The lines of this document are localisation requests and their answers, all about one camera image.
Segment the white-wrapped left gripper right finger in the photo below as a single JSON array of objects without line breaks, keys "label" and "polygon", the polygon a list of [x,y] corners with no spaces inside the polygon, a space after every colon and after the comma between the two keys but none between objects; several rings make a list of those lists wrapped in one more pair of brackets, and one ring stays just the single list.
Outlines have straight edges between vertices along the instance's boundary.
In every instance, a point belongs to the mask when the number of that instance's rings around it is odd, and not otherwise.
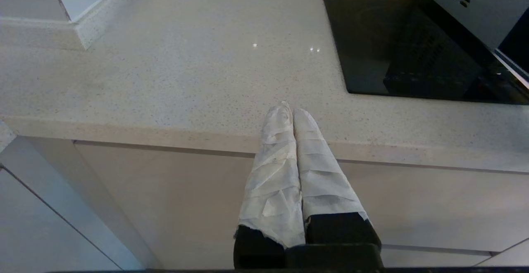
[{"label": "white-wrapped left gripper right finger", "polygon": [[305,237],[309,244],[369,244],[381,247],[368,214],[315,119],[293,111]]}]

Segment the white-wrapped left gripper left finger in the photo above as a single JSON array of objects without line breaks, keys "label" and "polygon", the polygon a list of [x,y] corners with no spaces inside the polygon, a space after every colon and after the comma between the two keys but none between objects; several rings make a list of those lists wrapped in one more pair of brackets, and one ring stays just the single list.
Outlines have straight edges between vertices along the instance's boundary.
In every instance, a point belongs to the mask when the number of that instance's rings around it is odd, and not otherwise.
[{"label": "white-wrapped left gripper left finger", "polygon": [[293,115],[287,102],[266,114],[234,239],[236,269],[285,268],[287,250],[305,244]]}]

